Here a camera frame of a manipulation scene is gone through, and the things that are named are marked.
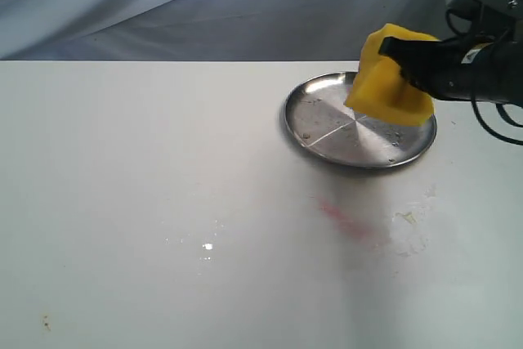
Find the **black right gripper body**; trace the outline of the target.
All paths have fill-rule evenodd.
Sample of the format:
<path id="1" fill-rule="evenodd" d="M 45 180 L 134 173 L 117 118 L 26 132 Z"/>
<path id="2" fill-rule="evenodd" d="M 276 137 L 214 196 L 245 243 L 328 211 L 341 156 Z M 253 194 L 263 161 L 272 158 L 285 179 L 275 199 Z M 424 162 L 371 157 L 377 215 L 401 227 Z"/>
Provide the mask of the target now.
<path id="1" fill-rule="evenodd" d="M 492 43 L 466 54 L 428 79 L 427 92 L 442 101 L 522 103 L 522 42 Z"/>

